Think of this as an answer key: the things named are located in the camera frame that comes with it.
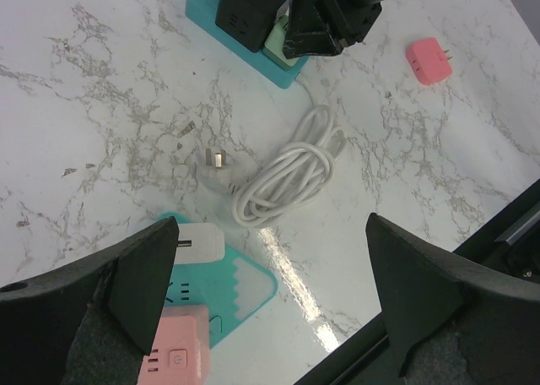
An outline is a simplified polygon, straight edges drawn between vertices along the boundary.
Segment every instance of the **marble table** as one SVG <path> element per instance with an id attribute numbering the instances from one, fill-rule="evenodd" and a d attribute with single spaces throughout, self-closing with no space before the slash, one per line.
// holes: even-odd
<path id="1" fill-rule="evenodd" d="M 107 247 L 165 211 L 211 220 L 193 155 L 247 175 L 309 108 L 184 15 L 185 0 L 0 0 L 0 286 Z M 454 75 L 421 86 L 406 45 Z M 380 311 L 365 222 L 453 249 L 540 177 L 540 47 L 509 0 L 396 0 L 305 76 L 348 128 L 335 182 L 273 228 L 225 226 L 276 298 L 213 349 L 208 384 L 289 385 Z"/>

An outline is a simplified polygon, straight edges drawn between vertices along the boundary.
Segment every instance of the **pink switch box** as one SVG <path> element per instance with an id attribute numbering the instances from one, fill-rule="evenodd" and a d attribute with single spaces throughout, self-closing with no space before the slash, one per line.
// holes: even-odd
<path id="1" fill-rule="evenodd" d="M 205 306 L 165 307 L 138 385 L 202 385 L 210 371 L 208 322 Z"/>
<path id="2" fill-rule="evenodd" d="M 407 49 L 407 60 L 421 84 L 432 85 L 447 79 L 452 74 L 446 52 L 434 38 L 415 41 Z"/>

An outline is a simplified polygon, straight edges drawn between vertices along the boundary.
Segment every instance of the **teal power strip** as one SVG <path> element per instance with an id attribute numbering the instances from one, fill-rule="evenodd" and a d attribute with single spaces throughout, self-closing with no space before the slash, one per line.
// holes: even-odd
<path id="1" fill-rule="evenodd" d="M 216 26 L 218 4 L 219 0 L 186 0 L 186 16 L 278 87 L 283 89 L 290 87 L 308 57 L 302 57 L 292 68 L 284 69 L 265 56 L 263 52 L 250 52 Z"/>

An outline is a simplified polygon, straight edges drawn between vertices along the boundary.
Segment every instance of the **coiled white cable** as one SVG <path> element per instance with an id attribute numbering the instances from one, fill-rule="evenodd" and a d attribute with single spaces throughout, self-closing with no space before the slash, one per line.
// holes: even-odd
<path id="1" fill-rule="evenodd" d="M 315 104 L 301 75 L 298 82 Z M 235 193 L 232 215 L 236 223 L 258 228 L 273 225 L 322 193 L 348 142 L 343 127 L 334 126 L 335 118 L 326 105 L 314 106 L 304 116 L 291 142 Z"/>

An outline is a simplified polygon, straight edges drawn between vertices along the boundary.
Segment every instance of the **metal pin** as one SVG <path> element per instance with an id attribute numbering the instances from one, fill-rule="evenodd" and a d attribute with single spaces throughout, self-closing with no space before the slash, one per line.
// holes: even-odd
<path id="1" fill-rule="evenodd" d="M 206 150 L 206 165 L 212 165 L 212 150 L 207 147 Z"/>
<path id="2" fill-rule="evenodd" d="M 216 153 L 214 157 L 216 159 L 216 168 L 221 168 L 221 153 Z"/>

